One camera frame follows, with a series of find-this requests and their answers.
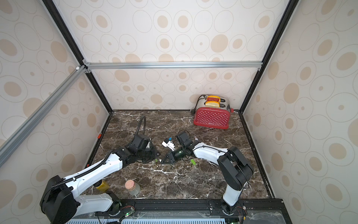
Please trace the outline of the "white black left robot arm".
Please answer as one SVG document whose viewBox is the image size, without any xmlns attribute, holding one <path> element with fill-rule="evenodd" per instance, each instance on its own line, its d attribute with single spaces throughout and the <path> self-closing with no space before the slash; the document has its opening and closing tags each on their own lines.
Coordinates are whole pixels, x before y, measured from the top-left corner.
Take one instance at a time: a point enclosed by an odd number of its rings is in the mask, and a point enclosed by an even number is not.
<svg viewBox="0 0 358 224">
<path fill-rule="evenodd" d="M 159 156 L 151 139 L 137 134 L 127 146 L 112 150 L 101 161 L 67 177 L 50 178 L 40 200 L 41 211 L 52 224 L 65 224 L 91 212 L 117 215 L 122 204 L 113 192 L 89 196 L 82 193 L 91 186 L 100 186 L 105 177 L 132 163 L 148 163 Z"/>
</svg>

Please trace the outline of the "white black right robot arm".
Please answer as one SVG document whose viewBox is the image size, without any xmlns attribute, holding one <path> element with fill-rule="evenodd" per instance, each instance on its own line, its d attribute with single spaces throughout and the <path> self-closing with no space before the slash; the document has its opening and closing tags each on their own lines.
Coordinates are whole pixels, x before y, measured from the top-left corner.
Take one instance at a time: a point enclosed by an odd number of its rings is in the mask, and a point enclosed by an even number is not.
<svg viewBox="0 0 358 224">
<path fill-rule="evenodd" d="M 162 159 L 162 164 L 174 164 L 185 158 L 194 157 L 207 160 L 219 166 L 227 183 L 222 197 L 223 208 L 234 208 L 243 192 L 249 185 L 254 168 L 237 147 L 218 148 L 198 140 L 190 139 L 187 132 L 178 133 L 176 146 L 172 138 L 165 138 L 162 145 L 170 151 Z"/>
</svg>

